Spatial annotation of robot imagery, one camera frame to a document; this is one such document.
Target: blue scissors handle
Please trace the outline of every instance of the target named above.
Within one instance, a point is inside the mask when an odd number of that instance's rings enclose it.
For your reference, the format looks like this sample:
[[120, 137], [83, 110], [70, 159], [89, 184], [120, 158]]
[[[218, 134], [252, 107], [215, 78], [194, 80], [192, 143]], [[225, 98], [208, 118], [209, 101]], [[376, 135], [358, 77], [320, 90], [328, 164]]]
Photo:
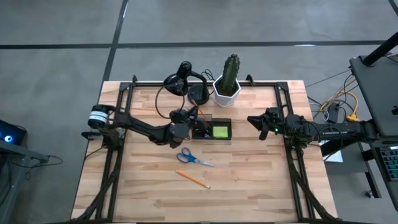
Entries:
[[181, 152], [177, 153], [177, 159], [183, 163], [197, 161], [196, 157], [191, 154], [191, 151], [187, 147], [184, 147]]

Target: green sticky note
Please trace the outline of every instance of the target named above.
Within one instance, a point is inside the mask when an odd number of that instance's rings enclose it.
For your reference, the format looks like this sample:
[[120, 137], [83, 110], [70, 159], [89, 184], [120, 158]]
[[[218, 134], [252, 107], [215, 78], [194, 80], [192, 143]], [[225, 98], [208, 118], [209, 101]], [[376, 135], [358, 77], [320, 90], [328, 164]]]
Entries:
[[214, 138], [228, 139], [228, 127], [215, 126], [213, 127]]

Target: gray floor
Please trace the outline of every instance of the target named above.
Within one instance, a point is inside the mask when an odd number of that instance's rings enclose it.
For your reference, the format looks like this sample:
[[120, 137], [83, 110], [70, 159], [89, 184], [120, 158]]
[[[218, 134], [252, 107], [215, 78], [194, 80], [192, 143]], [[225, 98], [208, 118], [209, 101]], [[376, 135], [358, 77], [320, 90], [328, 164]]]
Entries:
[[[0, 1], [0, 45], [110, 44], [122, 0]], [[398, 30], [388, 0], [130, 0], [120, 43], [383, 40]], [[241, 58], [239, 77], [311, 84], [348, 69], [348, 60], [375, 45], [118, 49], [110, 80], [163, 80], [183, 60], [195, 71], [221, 73], [225, 58]], [[13, 223], [69, 218], [87, 142], [87, 115], [98, 99], [109, 49], [0, 50], [0, 119], [25, 126], [28, 147], [64, 164], [32, 171]], [[325, 101], [349, 73], [311, 86]], [[358, 89], [358, 116], [369, 111]], [[375, 164], [380, 199], [367, 199], [363, 174], [330, 175], [339, 217], [395, 223], [398, 213]]]

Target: potted cactus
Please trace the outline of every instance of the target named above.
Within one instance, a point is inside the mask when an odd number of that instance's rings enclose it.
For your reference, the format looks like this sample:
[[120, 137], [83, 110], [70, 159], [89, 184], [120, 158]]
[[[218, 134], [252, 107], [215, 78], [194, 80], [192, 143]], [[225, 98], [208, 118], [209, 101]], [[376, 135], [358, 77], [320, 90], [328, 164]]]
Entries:
[[236, 80], [240, 63], [239, 57], [236, 54], [229, 56], [225, 61], [223, 74], [213, 82], [214, 102], [221, 107], [234, 104], [236, 97], [238, 97], [241, 91], [241, 86]]

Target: wooden table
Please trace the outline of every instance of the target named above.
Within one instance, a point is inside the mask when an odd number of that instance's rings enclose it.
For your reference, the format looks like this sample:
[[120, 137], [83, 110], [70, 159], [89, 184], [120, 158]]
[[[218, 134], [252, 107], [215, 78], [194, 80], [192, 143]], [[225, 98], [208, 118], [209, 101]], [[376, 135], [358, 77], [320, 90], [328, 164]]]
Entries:
[[[312, 120], [303, 81], [287, 81], [295, 114]], [[115, 105], [120, 82], [104, 82], [100, 104]], [[135, 87], [130, 113], [152, 125], [166, 124], [154, 107], [159, 87]], [[160, 112], [179, 108], [181, 96], [163, 90]], [[233, 106], [220, 108], [212, 97], [200, 109], [214, 118], [231, 118], [233, 138], [184, 141], [176, 149], [156, 146], [140, 134], [128, 131], [124, 147], [114, 222], [282, 222], [297, 221], [284, 143], [281, 135], [270, 133], [259, 141], [259, 132], [246, 121], [276, 106], [269, 87], [242, 87]], [[185, 101], [184, 108], [192, 105]], [[92, 141], [87, 153], [99, 148]], [[182, 164], [175, 155], [189, 147], [199, 159], [215, 164], [206, 167]], [[100, 189], [106, 150], [90, 156], [84, 163], [72, 218], [78, 217]], [[336, 216], [325, 165], [319, 147], [305, 149], [304, 161], [312, 192], [330, 214]], [[182, 170], [200, 179], [211, 189], [175, 173]], [[303, 193], [300, 194], [306, 214]]]

